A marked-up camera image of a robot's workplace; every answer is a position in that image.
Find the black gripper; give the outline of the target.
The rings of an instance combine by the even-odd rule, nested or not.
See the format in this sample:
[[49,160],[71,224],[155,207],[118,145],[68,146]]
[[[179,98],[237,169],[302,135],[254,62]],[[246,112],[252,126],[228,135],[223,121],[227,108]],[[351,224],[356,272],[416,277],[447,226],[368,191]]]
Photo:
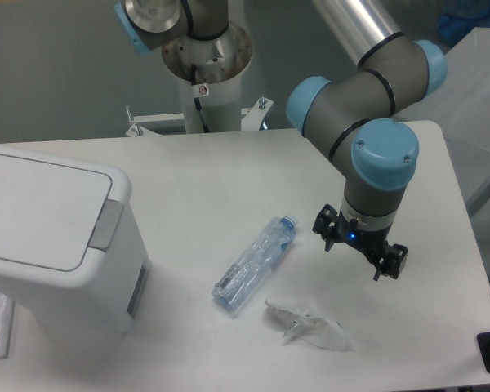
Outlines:
[[313,232],[325,242],[325,251],[329,252],[336,243],[345,243],[363,254],[382,256],[376,263],[373,280],[380,276],[397,279],[408,257],[408,248],[401,244],[389,245],[387,237],[391,226],[371,231],[361,228],[356,220],[347,221],[339,217],[335,208],[325,204],[316,216]]

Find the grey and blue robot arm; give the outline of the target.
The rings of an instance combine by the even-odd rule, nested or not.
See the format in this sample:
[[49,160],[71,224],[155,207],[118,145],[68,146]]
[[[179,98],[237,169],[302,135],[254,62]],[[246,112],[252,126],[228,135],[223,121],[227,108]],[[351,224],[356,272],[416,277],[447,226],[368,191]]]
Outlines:
[[[397,278],[408,250],[387,236],[419,142],[393,116],[439,89],[447,63],[432,42],[409,40],[378,1],[314,5],[358,71],[340,83],[307,78],[287,101],[294,128],[345,178],[340,208],[325,206],[313,230],[328,246],[361,252],[377,275]],[[161,50],[182,90],[187,132],[243,129],[241,96],[230,84],[249,65],[252,44],[226,1],[121,1],[114,11],[138,52]]]

